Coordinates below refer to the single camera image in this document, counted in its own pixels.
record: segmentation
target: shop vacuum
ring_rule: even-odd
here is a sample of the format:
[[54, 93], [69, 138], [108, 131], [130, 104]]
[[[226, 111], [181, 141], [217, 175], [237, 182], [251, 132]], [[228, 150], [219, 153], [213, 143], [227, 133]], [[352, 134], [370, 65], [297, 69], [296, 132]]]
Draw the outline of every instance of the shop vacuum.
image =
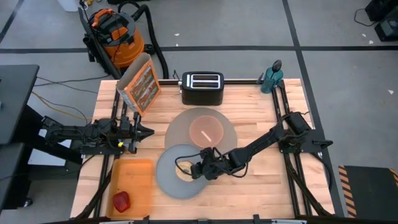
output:
[[[133, 15], [122, 12], [126, 4], [132, 4], [138, 10]], [[145, 13], [151, 44], [145, 44], [135, 21]], [[124, 1], [118, 6], [118, 12], [112, 9], [101, 9], [90, 17], [86, 11], [79, 9], [81, 23], [85, 29], [83, 42], [87, 46], [91, 62], [101, 64], [104, 71], [115, 79], [120, 79], [139, 54], [157, 54], [163, 70], [163, 78], [169, 78], [169, 69], [162, 51], [156, 41], [154, 26], [147, 5], [138, 5], [134, 1]]]

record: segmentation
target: wooden table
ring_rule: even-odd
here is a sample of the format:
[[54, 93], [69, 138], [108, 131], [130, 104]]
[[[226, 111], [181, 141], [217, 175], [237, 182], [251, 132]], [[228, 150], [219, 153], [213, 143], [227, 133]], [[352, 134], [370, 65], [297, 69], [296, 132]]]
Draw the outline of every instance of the wooden table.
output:
[[[111, 116], [115, 84], [116, 80], [101, 82], [94, 119]], [[285, 79], [285, 85], [290, 109], [308, 111], [300, 79]], [[183, 105], [178, 91], [177, 85], [162, 87], [162, 93], [142, 118], [142, 124], [154, 129], [155, 134], [137, 145], [137, 154], [125, 153], [121, 159], [149, 158], [156, 164], [165, 150], [164, 138], [170, 122], [194, 107]], [[121, 114], [121, 105], [120, 102], [118, 114]], [[226, 85], [223, 104], [209, 108], [223, 113], [232, 122], [238, 135], [238, 147], [246, 146], [276, 124], [272, 95], [261, 93], [258, 85]], [[132, 111], [127, 112], [130, 118], [132, 114]], [[309, 114], [305, 119], [311, 125]], [[301, 160], [308, 188], [326, 210], [334, 213], [322, 164], [309, 154], [302, 154]], [[103, 156], [95, 156], [82, 168], [71, 217], [78, 215], [96, 192], [102, 161]], [[189, 200], [171, 198], [159, 189], [156, 181], [154, 184], [151, 220], [252, 219], [254, 214], [259, 214], [260, 218], [294, 217], [284, 159], [276, 144], [253, 157], [245, 178], [222, 175]], [[296, 189], [303, 214], [302, 196], [297, 186]], [[105, 214], [107, 201], [108, 190], [103, 195], [101, 216]]]

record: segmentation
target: concrete floor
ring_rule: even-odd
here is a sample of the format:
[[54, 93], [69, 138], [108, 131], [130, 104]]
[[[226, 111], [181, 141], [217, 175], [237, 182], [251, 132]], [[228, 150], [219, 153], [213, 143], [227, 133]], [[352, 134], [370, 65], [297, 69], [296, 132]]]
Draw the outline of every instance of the concrete floor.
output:
[[[370, 0], [288, 0], [301, 46], [380, 46], [372, 27], [353, 21], [354, 11]], [[18, 0], [0, 1], [0, 30], [6, 25]], [[284, 5], [280, 0], [151, 0], [149, 6], [161, 47], [263, 45], [293, 46]], [[109, 7], [94, 2], [90, 15]], [[126, 6], [132, 14], [133, 7]], [[358, 19], [369, 22], [363, 12]], [[149, 34], [144, 17], [138, 28], [146, 42]], [[24, 0], [3, 40], [2, 49], [83, 48], [83, 28], [77, 12], [65, 12], [55, 0]], [[257, 78], [276, 59], [283, 61], [285, 78], [301, 78], [296, 52], [270, 50], [212, 50], [164, 52], [170, 73], [177, 70], [215, 70], [226, 78]], [[303, 52], [319, 116], [337, 177], [340, 164], [390, 167], [398, 170], [397, 51]], [[154, 58], [157, 73], [162, 73]], [[38, 76], [53, 81], [100, 77], [104, 73], [90, 63], [86, 53], [0, 54], [0, 64], [40, 65]], [[100, 81], [69, 83], [96, 91]], [[50, 101], [74, 106], [90, 116], [96, 95], [59, 85], [35, 87]], [[42, 115], [61, 123], [83, 125], [45, 107], [35, 96], [28, 104]], [[30, 190], [33, 206], [3, 211], [0, 223], [43, 223], [69, 218], [76, 179], [38, 180]]]

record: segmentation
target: vacuum hose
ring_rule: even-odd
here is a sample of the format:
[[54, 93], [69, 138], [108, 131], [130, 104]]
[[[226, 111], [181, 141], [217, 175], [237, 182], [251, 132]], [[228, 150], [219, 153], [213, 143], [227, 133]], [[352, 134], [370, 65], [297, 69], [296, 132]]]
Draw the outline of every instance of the vacuum hose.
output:
[[124, 1], [124, 2], [120, 3], [120, 5], [118, 7], [118, 12], [121, 12], [121, 9], [125, 4], [132, 4], [133, 6], [136, 6], [138, 8], [138, 10], [131, 16], [134, 19], [134, 21], [137, 21], [138, 18], [141, 17], [142, 13], [145, 12], [145, 16], [146, 16], [147, 22], [148, 22], [150, 41], [152, 41], [152, 45], [154, 46], [155, 52], [159, 58], [161, 66], [162, 66], [163, 78], [169, 79], [169, 68], [167, 67], [167, 63], [166, 63], [166, 60], [164, 59], [162, 50], [160, 49], [159, 44], [156, 41], [154, 25], [152, 24], [152, 17], [150, 16], [148, 6], [146, 4], [143, 4], [140, 6], [140, 5], [138, 5], [138, 3], [134, 2], [134, 1]]

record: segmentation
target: black toaster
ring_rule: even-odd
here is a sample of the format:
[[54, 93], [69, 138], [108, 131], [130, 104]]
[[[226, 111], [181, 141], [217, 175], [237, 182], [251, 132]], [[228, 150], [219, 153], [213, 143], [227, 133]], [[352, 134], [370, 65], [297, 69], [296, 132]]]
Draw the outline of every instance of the black toaster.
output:
[[185, 105], [217, 106], [223, 102], [224, 75], [220, 72], [185, 72], [178, 84]]

